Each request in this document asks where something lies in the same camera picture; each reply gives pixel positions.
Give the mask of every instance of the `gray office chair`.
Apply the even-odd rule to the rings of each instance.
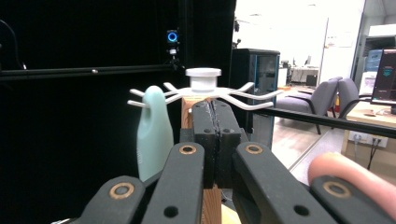
[[[327,116],[327,110],[331,107],[334,93],[337,90],[338,80],[324,81],[312,92],[312,94],[297,93],[276,100],[276,108]]]
[[[340,97],[340,116],[345,119],[353,107],[359,101],[370,102],[371,95],[359,95],[358,88],[351,78],[343,78],[338,81],[338,94]]]

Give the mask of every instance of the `curved white prong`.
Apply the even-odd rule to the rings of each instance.
[[[167,98],[167,99],[165,100],[165,102],[166,102],[167,105],[169,105],[170,103],[172,103],[172,102],[174,102],[174,101],[180,99],[181,97],[183,97],[183,95],[177,94],[177,95],[174,95],[174,96],[171,96],[171,97]]]
[[[131,90],[129,90],[129,92],[132,94],[141,96],[141,97],[143,97],[145,95],[145,93],[143,93],[142,91],[136,90],[136,89],[131,89]]]
[[[174,87],[170,82],[164,82],[163,85],[169,91],[177,91],[176,87]]]
[[[267,103],[259,104],[259,105],[247,105],[243,102],[238,101],[237,99],[233,98],[230,95],[221,95],[220,98],[222,98],[222,99],[230,102],[231,104],[236,105],[239,108],[244,109],[244,110],[263,109],[263,108],[271,107],[274,105],[272,102],[267,102]]]
[[[254,86],[254,82],[248,82],[247,84],[245,84],[243,87],[239,88],[236,91],[248,91],[250,90],[250,88],[252,88]]]
[[[136,105],[136,106],[139,106],[139,107],[149,108],[149,106],[146,105],[146,104],[139,103],[139,102],[136,102],[136,101],[131,101],[131,100],[128,101],[128,105]]]
[[[167,91],[167,92],[163,93],[164,96],[170,96],[170,95],[175,95],[175,94],[177,94],[176,91]]]
[[[248,93],[244,93],[244,92],[240,92],[240,91],[231,91],[230,94],[244,96],[246,98],[253,99],[253,100],[267,100],[267,99],[271,99],[271,98],[279,95],[282,92],[284,92],[284,91],[279,90],[279,91],[273,91],[273,92],[267,93],[265,95],[252,95],[252,94],[248,94]]]

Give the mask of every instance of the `white cap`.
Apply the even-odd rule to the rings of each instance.
[[[214,91],[218,86],[221,70],[218,68],[190,68],[186,70],[186,76],[190,77],[192,91]]]

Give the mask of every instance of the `black cable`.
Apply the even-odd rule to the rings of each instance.
[[[5,21],[0,20],[0,22],[3,23],[8,28],[8,30],[11,32],[12,38],[14,40],[15,61],[16,61],[17,65],[21,69],[26,70],[26,66],[20,62],[20,56],[19,56],[19,51],[18,51],[18,41],[17,41],[17,36],[15,35],[14,30]]]
[[[369,160],[369,164],[367,165],[367,170],[370,170],[371,162],[373,160],[374,154],[376,152],[376,149],[378,148],[380,141],[381,141],[381,139],[373,138],[372,148],[371,148],[371,152],[370,152],[370,160]]]

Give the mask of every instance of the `power outlet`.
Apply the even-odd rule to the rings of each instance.
[[[367,136],[368,136],[367,133],[358,133],[358,132],[350,131],[348,139],[351,140],[351,141],[355,141],[355,136],[358,139],[360,139],[358,142],[367,143]]]
[[[373,134],[368,134],[367,135],[367,144],[372,144],[373,143],[373,139],[375,139],[375,138],[376,139],[381,139],[381,141],[378,144],[379,147],[386,147],[387,146],[387,143],[388,143],[388,138],[387,137],[383,137],[383,136],[379,136],[379,135],[373,135]]]
[[[369,133],[358,133],[358,132],[353,132],[353,131],[349,132],[348,139],[350,141],[355,141],[355,136],[357,136],[358,139],[360,139],[358,142],[361,143],[361,144],[372,145],[374,138],[381,139],[381,141],[378,144],[379,147],[386,147],[387,143],[388,143],[388,138],[387,137],[383,137],[383,136],[379,136],[379,135],[373,135],[373,134],[369,134]]]

